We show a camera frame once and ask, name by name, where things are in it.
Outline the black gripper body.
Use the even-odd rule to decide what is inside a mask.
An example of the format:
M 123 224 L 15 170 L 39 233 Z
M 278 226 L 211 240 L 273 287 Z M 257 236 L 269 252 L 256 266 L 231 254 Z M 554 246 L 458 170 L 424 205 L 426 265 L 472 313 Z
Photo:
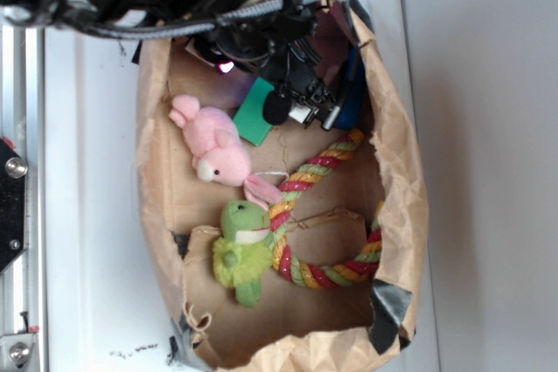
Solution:
M 310 44 L 322 0 L 197 0 L 185 17 L 214 27 L 193 35 L 194 50 L 210 64 L 233 62 L 270 82 L 279 93 L 302 98 L 321 80 L 321 58 Z

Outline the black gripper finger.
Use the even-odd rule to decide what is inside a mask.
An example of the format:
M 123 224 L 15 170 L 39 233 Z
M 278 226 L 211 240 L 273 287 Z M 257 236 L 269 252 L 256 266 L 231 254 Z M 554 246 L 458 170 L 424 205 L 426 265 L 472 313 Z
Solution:
M 306 92 L 303 94 L 303 104 L 309 109 L 303 119 L 303 124 L 308 126 L 314 120 L 318 120 L 325 131 L 333 128 L 341 111 L 339 99 L 321 80 L 307 86 Z
M 282 125 L 289 118 L 292 106 L 292 97 L 288 93 L 271 91 L 263 103 L 263 118 L 271 125 Z

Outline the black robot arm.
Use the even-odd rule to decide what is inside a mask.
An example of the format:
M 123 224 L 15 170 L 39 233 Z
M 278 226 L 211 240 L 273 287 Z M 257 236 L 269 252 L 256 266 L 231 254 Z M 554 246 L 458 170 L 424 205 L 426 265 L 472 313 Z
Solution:
M 323 0 L 1 0 L 15 25 L 72 28 L 89 36 L 146 41 L 191 37 L 211 64 L 233 63 L 273 86 L 264 118 L 273 125 L 296 106 L 330 129 L 343 95 L 317 76 L 310 45 Z

